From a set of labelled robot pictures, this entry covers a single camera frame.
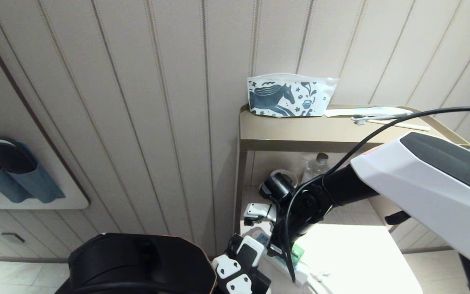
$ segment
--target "beige shelf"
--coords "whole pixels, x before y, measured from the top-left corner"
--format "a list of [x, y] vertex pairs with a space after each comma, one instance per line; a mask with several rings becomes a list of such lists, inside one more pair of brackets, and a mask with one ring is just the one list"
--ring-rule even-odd
[[[330, 105], [329, 109], [373, 107], [375, 105]], [[407, 106], [397, 106], [413, 112], [420, 112]], [[431, 116], [406, 121], [415, 125], [431, 127], [429, 132], [453, 143], [469, 148], [470, 143], [455, 134]], [[302, 151], [302, 152], [346, 152], [374, 130], [382, 127], [376, 123], [356, 125], [350, 117], [295, 117], [274, 118], [257, 116], [248, 106], [240, 113], [240, 150], [248, 151]], [[391, 127], [381, 132], [363, 150], [416, 131], [407, 128]]]

